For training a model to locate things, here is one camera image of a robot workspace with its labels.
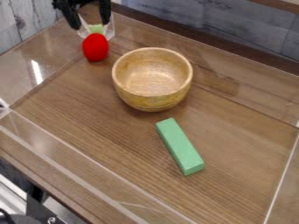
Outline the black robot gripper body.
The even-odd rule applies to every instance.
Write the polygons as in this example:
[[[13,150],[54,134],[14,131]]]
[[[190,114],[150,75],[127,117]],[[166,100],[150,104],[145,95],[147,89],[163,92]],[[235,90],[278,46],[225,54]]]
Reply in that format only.
[[[111,7],[111,0],[53,0],[53,6],[55,9],[62,9],[63,7],[75,7],[77,5],[83,6],[95,1],[105,8],[109,9]]]

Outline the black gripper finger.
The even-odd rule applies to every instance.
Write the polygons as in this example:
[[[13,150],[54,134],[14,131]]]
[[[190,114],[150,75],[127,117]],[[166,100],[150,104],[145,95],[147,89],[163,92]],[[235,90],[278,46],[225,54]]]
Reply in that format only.
[[[75,7],[70,5],[65,5],[62,7],[62,14],[69,21],[70,27],[78,31],[81,29],[82,22],[81,22],[81,16]]]
[[[111,0],[99,0],[99,14],[103,25],[107,25],[111,19]]]

